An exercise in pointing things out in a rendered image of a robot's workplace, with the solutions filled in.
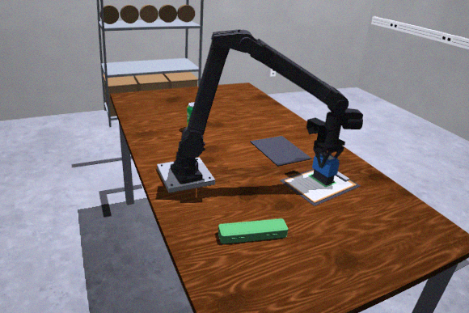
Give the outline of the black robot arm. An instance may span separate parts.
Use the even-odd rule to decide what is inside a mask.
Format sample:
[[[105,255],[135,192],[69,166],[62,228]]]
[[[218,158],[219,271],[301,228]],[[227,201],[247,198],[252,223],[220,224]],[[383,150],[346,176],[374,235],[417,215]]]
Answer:
[[[180,184],[203,180],[196,157],[205,150],[203,135],[230,49],[249,53],[251,57],[294,82],[329,107],[330,112],[327,113],[325,122],[316,117],[307,120],[309,135],[317,133],[318,141],[324,143],[326,129],[330,129],[329,132],[337,132],[341,126],[343,129],[361,129],[363,114],[358,109],[348,108],[349,101],[343,94],[262,40],[254,39],[249,31],[239,29],[213,32],[210,46],[188,127],[182,132],[176,162],[170,165]]]

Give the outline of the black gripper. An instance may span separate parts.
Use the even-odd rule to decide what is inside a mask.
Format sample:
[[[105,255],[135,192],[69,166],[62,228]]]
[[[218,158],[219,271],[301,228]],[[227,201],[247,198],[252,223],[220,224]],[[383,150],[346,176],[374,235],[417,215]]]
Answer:
[[[324,126],[325,128],[325,126]],[[326,128],[325,128],[326,129]],[[337,158],[343,151],[344,151],[344,145],[345,142],[339,139],[340,136],[340,130],[332,130],[331,132],[330,129],[326,129],[326,136],[325,136],[325,141],[324,143],[315,140],[314,142],[314,152],[316,155],[316,158],[318,160],[319,167],[323,167],[323,165],[326,163],[328,157],[332,155],[333,152],[336,152],[335,158]],[[341,146],[342,145],[342,146]],[[329,153],[330,152],[330,153]],[[323,161],[320,162],[320,156],[319,153],[322,154],[323,156]]]

